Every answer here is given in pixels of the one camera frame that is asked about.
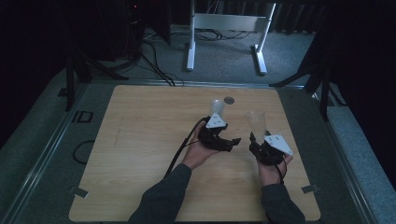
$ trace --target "gray carpet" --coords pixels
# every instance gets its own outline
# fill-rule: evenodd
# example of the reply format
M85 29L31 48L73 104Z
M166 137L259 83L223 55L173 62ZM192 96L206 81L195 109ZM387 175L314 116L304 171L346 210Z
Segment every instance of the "gray carpet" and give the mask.
M251 54L252 43L258 40L257 34L239 40L198 41L195 69L192 72L185 71L187 36L173 36L172 46L158 40L150 40L149 43L155 45L161 69L186 81L186 85L191 82L265 85L295 73L313 37L305 34L269 34L264 47L268 75L264 77L258 75ZM154 60L149 45L145 44L142 52ZM146 79L151 79L153 85L164 84L157 75L145 68L149 68L149 65L140 60L132 68L118 71L130 77L129 81L113 80L93 71L94 80L76 105L77 111L93 112L92 122L68 122L47 169L19 213L17 223L72 223L68 219L68 211L74 196L67 191L78 185L84 171L84 165L73 160L73 150L81 142L95 138L115 85L149 83ZM306 77L303 77L292 85L302 86L305 82ZM57 124L64 117L74 116L64 112L65 99L57 96L64 83L63 71L51 81L28 117L0 151L0 214L4 214L11 205ZM322 214L318 223L361 223L359 212L333 155L332 139L326 131L328 124L323 122L318 113L318 101L297 89L281 89L279 94L308 177L312 184L320 188L315 193ZM84 145L82 150L86 150L87 154L82 157L88 157L91 148L90 144Z

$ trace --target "sleeve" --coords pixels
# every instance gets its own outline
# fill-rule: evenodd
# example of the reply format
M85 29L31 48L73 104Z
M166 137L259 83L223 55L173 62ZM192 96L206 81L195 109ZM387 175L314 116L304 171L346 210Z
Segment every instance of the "sleeve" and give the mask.
M305 216L291 200L284 185L262 187L262 207L267 217L278 224L305 223Z
M128 223L175 223L190 177L190 167L179 164L168 177L146 190Z

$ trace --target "person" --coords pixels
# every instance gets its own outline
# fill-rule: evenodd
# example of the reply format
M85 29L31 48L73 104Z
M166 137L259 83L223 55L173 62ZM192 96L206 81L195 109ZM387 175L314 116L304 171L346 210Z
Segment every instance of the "person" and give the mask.
M198 133L205 125L201 122L194 131L189 148L182 162L159 183L143 193L141 202L130 216L128 223L175 223L177 213L183 203L192 171L202 165L217 150L204 147L198 140ZM278 169L284 175L292 156L286 155ZM262 186L262 207L269 223L305 223L304 214L291 200L275 166L263 165L258 161L259 180Z

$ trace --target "wooden table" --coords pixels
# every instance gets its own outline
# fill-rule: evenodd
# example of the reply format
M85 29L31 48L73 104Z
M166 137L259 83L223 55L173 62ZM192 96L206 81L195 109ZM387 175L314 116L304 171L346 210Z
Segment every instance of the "wooden table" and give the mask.
M241 137L231 152L221 152L194 170L177 221L262 221L257 163L248 150L250 129L244 114L265 110L267 129L280 133L294 152L285 184L307 220L320 212L283 106L275 90L118 86L109 102L69 217L73 221L125 221L143 192L159 182L194 124L209 115L213 99L234 98L220 136Z

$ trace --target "person's left hand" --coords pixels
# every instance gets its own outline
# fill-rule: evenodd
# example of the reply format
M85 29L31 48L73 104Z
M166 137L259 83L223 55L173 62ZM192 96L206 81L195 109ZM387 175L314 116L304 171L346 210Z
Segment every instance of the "person's left hand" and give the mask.
M194 131L194 137L190 140L189 148L181 163L186 164L192 170L202 165L209 157L219 153L219 151L204 147L198 139L198 133L206 122L201 122Z

